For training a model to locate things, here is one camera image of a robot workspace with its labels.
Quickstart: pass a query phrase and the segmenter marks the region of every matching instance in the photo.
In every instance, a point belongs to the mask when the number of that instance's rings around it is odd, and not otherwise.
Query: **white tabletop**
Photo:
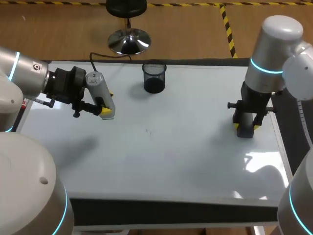
[[[73,66],[92,71],[49,69]],[[71,198],[278,206],[290,170],[275,115],[241,139],[227,109],[246,67],[168,66],[159,94],[144,91],[141,65],[96,67],[114,93],[114,120],[34,103],[21,131],[49,150]]]

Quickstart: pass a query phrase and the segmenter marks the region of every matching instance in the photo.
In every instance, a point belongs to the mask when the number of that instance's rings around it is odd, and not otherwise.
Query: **wooden floor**
[[[138,230],[130,231],[129,235],[251,235],[246,228],[227,229],[165,229],[165,230]]]
[[[101,0],[75,0],[100,2]],[[269,2],[272,0],[254,0]],[[149,3],[192,3],[193,0],[148,0]],[[275,14],[300,21],[304,39],[313,43],[313,6],[227,5],[226,15],[238,57],[250,57],[262,21]],[[132,19],[152,38],[151,47],[133,59],[231,58],[219,7],[155,6]],[[0,4],[0,45],[42,60],[88,60],[90,52],[115,55],[108,49],[110,34],[123,28],[123,19],[103,6]],[[144,235],[247,235],[245,228],[145,230]]]

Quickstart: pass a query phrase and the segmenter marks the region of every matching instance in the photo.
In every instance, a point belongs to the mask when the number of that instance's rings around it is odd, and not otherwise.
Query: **yellow black hazard tape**
[[[220,12],[222,14],[223,22],[224,22],[225,29],[226,29],[226,34],[227,34],[227,39],[228,39],[228,46],[229,46],[229,51],[230,51],[231,57],[232,58],[238,58],[238,56],[236,54],[236,50],[235,50],[233,34],[231,33],[229,20],[228,20],[228,17],[226,15],[225,5],[220,5]]]
[[[86,6],[105,6],[105,2],[70,2],[70,1],[1,1],[0,4],[53,4],[53,5],[86,5]],[[312,2],[204,2],[204,3],[148,3],[148,6],[262,6],[262,5],[308,5],[313,6]]]

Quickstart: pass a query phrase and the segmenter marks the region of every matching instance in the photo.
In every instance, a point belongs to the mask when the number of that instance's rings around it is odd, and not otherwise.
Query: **chrome base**
[[[129,35],[125,30],[116,31],[109,37],[108,43],[109,48],[118,54],[134,55],[148,49],[151,38],[145,31],[132,28]]]

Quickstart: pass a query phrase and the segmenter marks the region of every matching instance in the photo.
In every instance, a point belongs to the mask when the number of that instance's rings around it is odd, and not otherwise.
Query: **black stool seat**
[[[107,0],[107,11],[119,18],[140,16],[147,10],[146,0]]]

